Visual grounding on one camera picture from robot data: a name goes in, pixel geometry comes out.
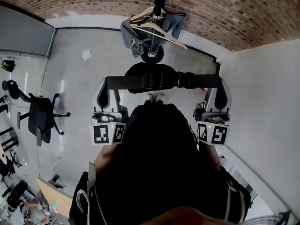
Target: gray jacket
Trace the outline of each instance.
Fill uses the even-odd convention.
[[[164,30],[165,32],[173,30],[172,36],[178,39],[183,23],[183,16],[167,14],[162,25],[162,30]],[[121,33],[125,47],[130,48],[132,51],[132,55],[136,58],[144,54],[145,47],[147,49],[150,49],[151,34],[133,29],[129,24],[130,18],[121,23]],[[163,44],[163,42],[164,39],[159,40],[157,49]]]

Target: white sneaker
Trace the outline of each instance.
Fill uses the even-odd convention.
[[[151,103],[153,102],[153,95],[151,93],[147,93],[146,101],[150,101]]]
[[[157,96],[157,98],[156,98],[156,102],[158,102],[158,101],[162,101],[163,103],[165,103],[165,96],[164,96],[164,94],[159,94],[158,96]]]

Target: gray floor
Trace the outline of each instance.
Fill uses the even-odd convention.
[[[91,58],[83,61],[82,52],[87,49]],[[164,44],[164,50],[161,63],[176,71],[215,73],[216,65],[211,57],[190,49],[186,51],[168,42]],[[89,134],[91,97],[95,87],[106,76],[124,75],[133,64],[141,61],[124,47],[119,32],[93,29],[57,31],[43,83],[44,60],[22,58],[19,61],[11,79],[17,81],[20,89],[26,89],[27,94],[31,92],[36,96],[41,91],[44,97],[50,99],[55,93],[60,93],[56,112],[71,113],[70,118],[57,119],[65,135],[59,136],[53,129],[50,144],[43,143],[42,147],[35,145],[35,136],[28,131],[27,119],[22,121],[21,130],[17,130],[20,145],[16,151],[21,162],[26,162],[17,175],[19,178],[26,176],[25,180],[32,191],[38,189],[35,177],[48,179],[58,174],[67,186],[65,192],[73,195],[82,172],[88,169],[88,162],[93,161],[102,148],[92,146]],[[162,92],[166,96],[166,103],[175,104],[194,127],[193,111],[196,103],[203,101],[205,93],[200,89],[179,88]],[[120,91],[120,97],[129,113],[145,101],[145,94],[130,94],[125,90]],[[13,100],[13,103],[19,107],[28,106],[20,100]],[[18,111],[27,112],[28,109],[10,105],[10,122],[15,128]]]

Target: brick ceiling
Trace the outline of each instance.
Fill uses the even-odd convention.
[[[130,16],[153,3],[153,0],[2,1],[44,19],[72,12]],[[184,30],[230,50],[300,38],[300,0],[167,0],[166,7],[187,13]]]

